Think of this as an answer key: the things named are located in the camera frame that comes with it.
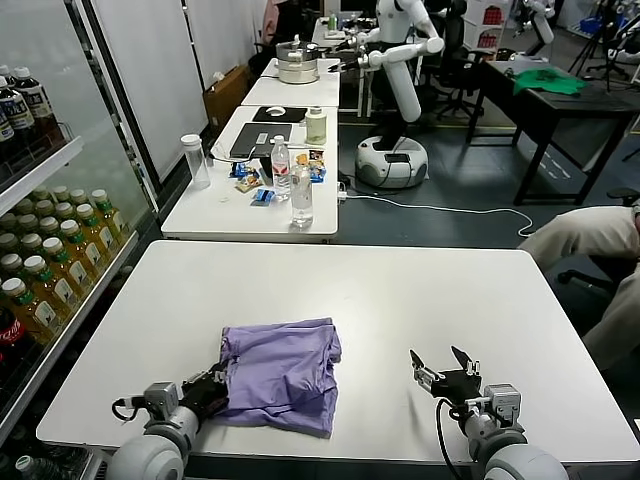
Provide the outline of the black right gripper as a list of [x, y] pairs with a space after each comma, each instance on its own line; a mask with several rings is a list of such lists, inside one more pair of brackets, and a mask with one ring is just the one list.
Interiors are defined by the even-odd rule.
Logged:
[[419, 355], [409, 350], [413, 379], [418, 386], [434, 398], [468, 400], [480, 396], [482, 377], [480, 362], [473, 360], [465, 351], [451, 347], [452, 353], [463, 370], [448, 370], [441, 373], [428, 367]]

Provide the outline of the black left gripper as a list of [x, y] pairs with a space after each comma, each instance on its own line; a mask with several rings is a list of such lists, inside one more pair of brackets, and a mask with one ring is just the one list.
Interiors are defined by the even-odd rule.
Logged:
[[206, 371], [199, 372], [192, 378], [192, 382], [202, 383], [192, 386], [183, 396], [182, 405], [189, 408], [196, 415], [218, 415], [224, 411], [229, 403], [228, 389], [225, 385], [227, 364], [217, 363]]

